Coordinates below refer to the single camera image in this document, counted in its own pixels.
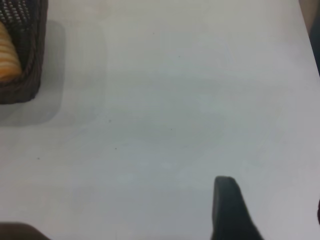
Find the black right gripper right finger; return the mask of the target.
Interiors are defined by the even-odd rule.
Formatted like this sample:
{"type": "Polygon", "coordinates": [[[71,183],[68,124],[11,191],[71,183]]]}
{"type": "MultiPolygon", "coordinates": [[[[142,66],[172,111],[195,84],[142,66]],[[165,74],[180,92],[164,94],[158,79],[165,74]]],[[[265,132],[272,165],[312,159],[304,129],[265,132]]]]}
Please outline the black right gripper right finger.
{"type": "Polygon", "coordinates": [[[241,189],[229,176],[214,180],[212,204],[212,240],[262,240],[253,223],[241,189]]]}

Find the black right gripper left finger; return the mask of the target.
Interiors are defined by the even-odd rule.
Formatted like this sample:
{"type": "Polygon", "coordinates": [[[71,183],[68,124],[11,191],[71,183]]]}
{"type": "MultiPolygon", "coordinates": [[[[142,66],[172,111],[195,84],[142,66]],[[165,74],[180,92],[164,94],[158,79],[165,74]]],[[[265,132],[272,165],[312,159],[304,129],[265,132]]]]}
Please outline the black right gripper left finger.
{"type": "Polygon", "coordinates": [[[1,222],[1,240],[50,240],[35,227],[20,222],[1,222]]]}

